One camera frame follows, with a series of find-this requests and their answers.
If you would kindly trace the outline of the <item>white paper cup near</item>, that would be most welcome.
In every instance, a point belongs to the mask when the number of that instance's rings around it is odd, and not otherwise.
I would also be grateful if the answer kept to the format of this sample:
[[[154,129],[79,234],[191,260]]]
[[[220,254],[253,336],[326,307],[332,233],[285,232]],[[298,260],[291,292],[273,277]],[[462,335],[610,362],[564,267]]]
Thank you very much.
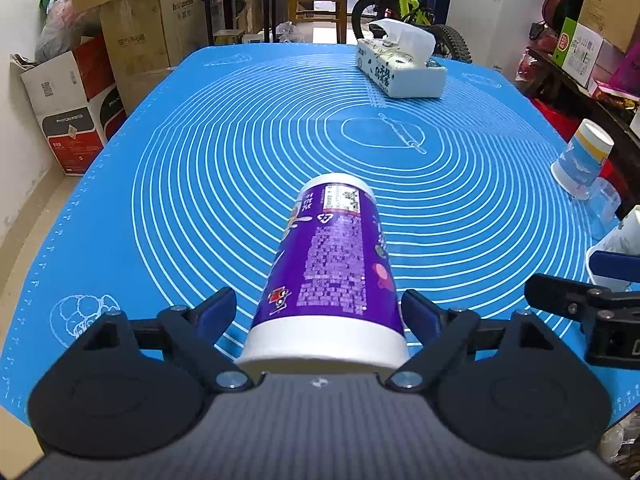
[[[588,269],[588,258],[593,252],[616,252],[616,254],[639,255],[639,206],[634,206],[625,218],[605,237],[586,252],[586,268],[592,284],[606,287],[612,292],[626,292],[632,284],[612,278],[594,275]]]

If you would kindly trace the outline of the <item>clear plastic cup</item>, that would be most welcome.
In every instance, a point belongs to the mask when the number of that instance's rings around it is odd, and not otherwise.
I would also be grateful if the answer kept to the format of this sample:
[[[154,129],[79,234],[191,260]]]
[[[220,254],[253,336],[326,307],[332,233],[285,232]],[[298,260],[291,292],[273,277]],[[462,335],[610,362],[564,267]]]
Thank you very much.
[[[616,226],[618,220],[616,210],[622,203],[620,194],[611,182],[597,177],[588,190],[586,207],[589,222],[589,232],[594,240],[600,240]]]

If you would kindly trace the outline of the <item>blue yellow paper cup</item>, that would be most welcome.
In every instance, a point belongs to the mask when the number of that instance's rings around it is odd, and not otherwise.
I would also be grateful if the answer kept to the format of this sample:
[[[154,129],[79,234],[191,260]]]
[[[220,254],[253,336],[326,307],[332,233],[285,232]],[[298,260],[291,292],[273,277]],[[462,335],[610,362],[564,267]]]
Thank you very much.
[[[575,200],[586,200],[613,148],[614,140],[608,133],[592,120],[584,119],[551,165],[552,177]]]

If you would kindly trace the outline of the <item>blue silicone baking mat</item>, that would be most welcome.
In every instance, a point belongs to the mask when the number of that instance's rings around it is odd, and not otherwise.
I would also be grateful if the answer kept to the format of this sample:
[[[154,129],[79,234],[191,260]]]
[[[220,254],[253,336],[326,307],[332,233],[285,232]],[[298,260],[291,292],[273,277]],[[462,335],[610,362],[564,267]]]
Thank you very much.
[[[102,313],[152,318],[222,286],[238,356],[296,196],[311,178],[372,188],[399,289],[508,318],[526,278],[587,276],[585,204],[550,167],[562,138],[493,70],[446,63],[437,100],[391,100],[352,46],[250,44],[190,55],[138,106],[61,208],[1,356],[26,416],[43,373]]]

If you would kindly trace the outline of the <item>green white product box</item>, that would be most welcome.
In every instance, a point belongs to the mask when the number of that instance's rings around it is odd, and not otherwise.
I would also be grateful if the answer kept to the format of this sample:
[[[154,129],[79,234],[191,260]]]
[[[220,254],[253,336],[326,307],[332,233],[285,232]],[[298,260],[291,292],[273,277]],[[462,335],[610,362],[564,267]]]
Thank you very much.
[[[603,38],[597,32],[566,18],[552,61],[576,84],[587,88],[603,43]]]

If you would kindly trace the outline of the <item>tall brown cardboard box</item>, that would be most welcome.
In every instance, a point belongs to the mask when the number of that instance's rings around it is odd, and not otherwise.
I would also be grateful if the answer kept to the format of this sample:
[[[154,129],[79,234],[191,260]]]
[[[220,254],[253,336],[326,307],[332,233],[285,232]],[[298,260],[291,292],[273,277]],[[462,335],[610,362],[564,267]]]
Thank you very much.
[[[639,37],[639,0],[584,0],[578,22],[622,52]]]

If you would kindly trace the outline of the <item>red white cardboard box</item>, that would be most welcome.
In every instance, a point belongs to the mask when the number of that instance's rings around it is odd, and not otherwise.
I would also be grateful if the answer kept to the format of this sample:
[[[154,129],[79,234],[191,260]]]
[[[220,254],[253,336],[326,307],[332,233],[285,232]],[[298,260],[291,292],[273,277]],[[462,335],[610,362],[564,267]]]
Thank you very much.
[[[14,54],[35,118],[68,176],[81,176],[127,118],[104,38],[37,64]]]

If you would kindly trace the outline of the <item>white tissue box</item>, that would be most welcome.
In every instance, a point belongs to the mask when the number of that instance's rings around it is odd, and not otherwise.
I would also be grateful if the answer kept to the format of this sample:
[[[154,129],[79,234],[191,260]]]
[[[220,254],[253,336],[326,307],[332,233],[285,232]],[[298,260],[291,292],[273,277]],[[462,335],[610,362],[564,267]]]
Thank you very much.
[[[433,58],[427,30],[382,18],[369,24],[372,38],[357,42],[356,66],[391,99],[439,99],[447,70]]]

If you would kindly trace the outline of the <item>white chest freezer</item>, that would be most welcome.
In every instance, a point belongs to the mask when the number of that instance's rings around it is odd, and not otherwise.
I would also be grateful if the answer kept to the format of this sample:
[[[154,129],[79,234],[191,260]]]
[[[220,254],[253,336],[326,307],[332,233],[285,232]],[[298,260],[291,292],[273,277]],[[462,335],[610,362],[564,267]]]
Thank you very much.
[[[450,0],[446,24],[465,40],[475,64],[514,81],[529,44],[529,31],[542,20],[544,0]]]

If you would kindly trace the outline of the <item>stacked brown cardboard box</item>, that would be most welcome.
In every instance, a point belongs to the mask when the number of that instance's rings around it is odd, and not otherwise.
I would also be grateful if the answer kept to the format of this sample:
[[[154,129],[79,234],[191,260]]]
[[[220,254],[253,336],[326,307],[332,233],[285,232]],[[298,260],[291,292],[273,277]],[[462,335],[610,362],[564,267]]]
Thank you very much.
[[[127,113],[207,44],[202,0],[113,0],[100,7],[100,19]]]

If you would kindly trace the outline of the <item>green black bicycle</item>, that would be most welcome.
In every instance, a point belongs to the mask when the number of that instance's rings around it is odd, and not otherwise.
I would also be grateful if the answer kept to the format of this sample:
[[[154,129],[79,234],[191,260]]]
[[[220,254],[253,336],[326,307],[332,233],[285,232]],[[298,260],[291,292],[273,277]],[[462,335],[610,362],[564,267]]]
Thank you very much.
[[[433,34],[434,55],[471,64],[472,55],[465,40],[446,23],[449,3],[450,0],[358,0],[352,8],[352,31],[361,39],[364,25],[391,18]]]

